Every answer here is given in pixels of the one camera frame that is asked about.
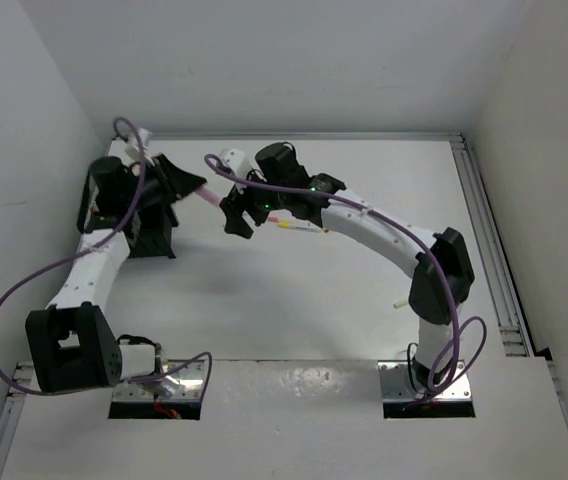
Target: metal mounting plate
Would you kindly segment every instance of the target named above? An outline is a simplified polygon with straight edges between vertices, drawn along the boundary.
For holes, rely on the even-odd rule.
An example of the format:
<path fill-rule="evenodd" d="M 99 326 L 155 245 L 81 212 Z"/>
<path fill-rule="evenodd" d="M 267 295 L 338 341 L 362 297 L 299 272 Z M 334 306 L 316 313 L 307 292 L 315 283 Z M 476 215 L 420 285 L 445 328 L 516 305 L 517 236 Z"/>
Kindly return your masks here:
<path fill-rule="evenodd" d="M 464 369 L 464 362 L 458 362 L 456 375 Z M 406 360 L 392 360 L 378 362 L 380 385 L 382 387 L 383 403 L 402 404 L 421 398 L 422 395 L 415 392 L 408 378 L 408 363 Z M 466 374 L 435 397 L 435 401 L 441 402 L 471 402 L 471 385 Z"/>
<path fill-rule="evenodd" d="M 168 360 L 164 368 L 171 368 L 184 363 L 183 360 Z M 192 404 L 199 402 L 204 385 L 206 370 L 204 362 L 194 362 L 170 376 L 175 393 L 171 397 L 163 397 L 163 403 Z M 122 382 L 113 388 L 113 403 L 153 403 L 153 395 L 139 384 Z"/>

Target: red wire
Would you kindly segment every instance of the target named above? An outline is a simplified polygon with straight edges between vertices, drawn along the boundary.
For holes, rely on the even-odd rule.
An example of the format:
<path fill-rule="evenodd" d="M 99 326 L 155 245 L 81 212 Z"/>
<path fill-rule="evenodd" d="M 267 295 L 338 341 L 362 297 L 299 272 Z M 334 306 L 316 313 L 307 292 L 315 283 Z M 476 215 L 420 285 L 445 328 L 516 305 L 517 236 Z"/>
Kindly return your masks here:
<path fill-rule="evenodd" d="M 177 413 L 175 410 L 167 409 L 164 408 L 162 405 L 160 405 L 159 402 L 157 401 L 157 397 L 153 399 L 153 408 L 155 408 L 157 412 L 163 413 L 169 418 L 177 419 L 180 417 L 179 413 Z"/>

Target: white wall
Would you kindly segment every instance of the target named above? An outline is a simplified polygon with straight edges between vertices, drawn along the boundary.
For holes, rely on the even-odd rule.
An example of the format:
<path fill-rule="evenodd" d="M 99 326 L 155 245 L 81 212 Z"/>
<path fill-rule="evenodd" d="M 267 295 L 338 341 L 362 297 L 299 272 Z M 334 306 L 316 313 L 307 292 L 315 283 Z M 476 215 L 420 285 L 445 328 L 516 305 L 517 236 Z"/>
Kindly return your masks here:
<path fill-rule="evenodd" d="M 21 0 L 96 126 L 471 126 L 532 0 Z"/>
<path fill-rule="evenodd" d="M 0 0 L 0 295 L 66 255 L 89 161 L 103 145 L 17 0 Z M 0 360 L 28 358 L 24 320 L 59 286 L 50 274 L 0 315 Z M 0 411 L 6 386 L 0 381 Z"/>
<path fill-rule="evenodd" d="M 568 2 L 535 4 L 474 138 L 524 310 L 568 406 Z"/>

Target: end effector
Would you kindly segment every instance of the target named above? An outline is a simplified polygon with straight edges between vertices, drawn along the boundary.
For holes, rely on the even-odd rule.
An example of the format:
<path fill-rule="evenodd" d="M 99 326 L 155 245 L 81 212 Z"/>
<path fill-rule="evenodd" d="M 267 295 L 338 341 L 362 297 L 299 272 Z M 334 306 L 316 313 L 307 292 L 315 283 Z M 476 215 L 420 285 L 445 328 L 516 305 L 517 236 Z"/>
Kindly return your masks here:
<path fill-rule="evenodd" d="M 236 177 L 256 183 L 331 194 L 346 189 L 342 181 L 325 173 L 310 176 L 298 163 L 295 148 L 290 143 L 274 143 L 257 152 L 255 161 L 259 170 L 252 167 L 251 161 L 241 150 L 225 150 L 220 159 Z M 255 225 L 260 226 L 270 212 L 285 209 L 297 219 L 322 227 L 321 211 L 328 206 L 329 200 L 326 198 L 287 195 L 240 184 L 235 184 L 220 203 L 226 216 L 224 231 L 247 239 L 253 236 L 253 229 L 244 214 L 248 214 Z"/>

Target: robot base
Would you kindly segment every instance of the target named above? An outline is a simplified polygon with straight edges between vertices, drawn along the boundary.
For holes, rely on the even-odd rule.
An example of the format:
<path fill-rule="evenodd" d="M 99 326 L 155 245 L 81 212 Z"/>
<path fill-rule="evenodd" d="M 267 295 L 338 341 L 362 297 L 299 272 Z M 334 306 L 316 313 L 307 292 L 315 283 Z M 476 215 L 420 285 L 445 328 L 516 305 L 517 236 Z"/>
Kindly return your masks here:
<path fill-rule="evenodd" d="M 182 360 L 168 360 L 162 362 L 162 367 L 167 369 L 182 363 Z M 182 371 L 166 377 L 159 390 L 152 390 L 157 386 L 144 387 L 142 384 L 121 382 L 113 388 L 108 418 L 170 419 L 155 408 L 154 397 L 159 392 L 159 405 L 164 409 L 175 410 L 178 419 L 199 420 L 202 408 L 200 395 L 205 375 L 204 362 L 193 362 Z"/>
<path fill-rule="evenodd" d="M 456 375 L 464 369 L 457 365 Z M 422 398 L 409 381 L 406 360 L 378 362 L 384 418 L 459 418 L 475 417 L 471 386 L 466 375 L 437 395 L 432 401 L 408 405 Z"/>

